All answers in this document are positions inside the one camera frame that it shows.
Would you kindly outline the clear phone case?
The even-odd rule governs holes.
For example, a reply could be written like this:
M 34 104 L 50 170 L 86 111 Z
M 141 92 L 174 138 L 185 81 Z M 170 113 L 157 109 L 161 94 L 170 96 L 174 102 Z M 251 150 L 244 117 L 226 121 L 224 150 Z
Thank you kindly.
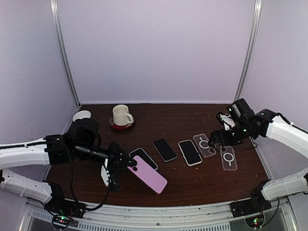
M 193 142 L 203 158 L 212 157 L 217 153 L 213 147 L 209 146 L 208 141 L 209 139 L 204 133 L 193 136 Z

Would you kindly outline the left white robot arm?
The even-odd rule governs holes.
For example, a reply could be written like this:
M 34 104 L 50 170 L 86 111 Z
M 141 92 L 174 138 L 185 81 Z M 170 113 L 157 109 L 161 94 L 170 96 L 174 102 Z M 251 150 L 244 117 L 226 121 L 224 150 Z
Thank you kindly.
M 84 118 L 74 121 L 63 135 L 49 135 L 44 138 L 0 146 L 0 187 L 20 196 L 29 197 L 44 204 L 50 204 L 59 214 L 69 210 L 62 188 L 57 184 L 38 182 L 10 171 L 12 167 L 29 165 L 61 165 L 73 163 L 75 158 L 102 164 L 107 174 L 103 180 L 113 189 L 113 171 L 118 168 L 136 166 L 132 159 L 116 142 L 108 148 L 101 147 L 97 121 Z

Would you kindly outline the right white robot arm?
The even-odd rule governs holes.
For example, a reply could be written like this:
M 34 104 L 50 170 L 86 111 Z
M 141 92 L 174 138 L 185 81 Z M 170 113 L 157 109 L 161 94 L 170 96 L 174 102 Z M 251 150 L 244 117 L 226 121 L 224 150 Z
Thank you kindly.
M 242 144 L 244 139 L 259 136 L 278 141 L 291 149 L 308 155 L 308 132 L 290 122 L 281 113 L 263 109 L 255 113 L 241 98 L 227 107 L 227 114 L 217 113 L 217 120 L 224 128 L 211 132 L 208 145 L 215 149 Z M 282 196 L 308 192 L 308 170 L 261 183 L 251 193 L 247 209 L 257 212 L 265 202 Z

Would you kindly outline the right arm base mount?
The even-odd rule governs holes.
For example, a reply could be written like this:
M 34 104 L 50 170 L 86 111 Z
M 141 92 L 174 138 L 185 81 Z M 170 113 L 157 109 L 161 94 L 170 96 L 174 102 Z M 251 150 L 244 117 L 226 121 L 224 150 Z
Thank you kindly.
M 234 218 L 246 217 L 259 213 L 259 215 L 256 215 L 256 217 L 245 219 L 246 224 L 250 228 L 261 228 L 265 224 L 264 211 L 272 208 L 270 201 L 267 201 L 261 192 L 263 186 L 267 182 L 268 181 L 264 181 L 260 183 L 255 189 L 253 189 L 250 194 L 250 199 L 241 201 L 235 200 L 230 203 L 230 209 Z

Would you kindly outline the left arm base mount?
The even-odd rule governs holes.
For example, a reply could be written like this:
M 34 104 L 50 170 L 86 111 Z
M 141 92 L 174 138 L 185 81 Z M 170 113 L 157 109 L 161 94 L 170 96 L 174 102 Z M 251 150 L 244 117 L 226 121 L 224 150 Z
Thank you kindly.
M 82 202 L 67 200 L 60 185 L 48 183 L 51 199 L 43 203 L 44 209 L 52 214 L 52 224 L 55 228 L 64 225 L 64 229 L 73 222 L 73 218 L 83 218 L 86 205 Z

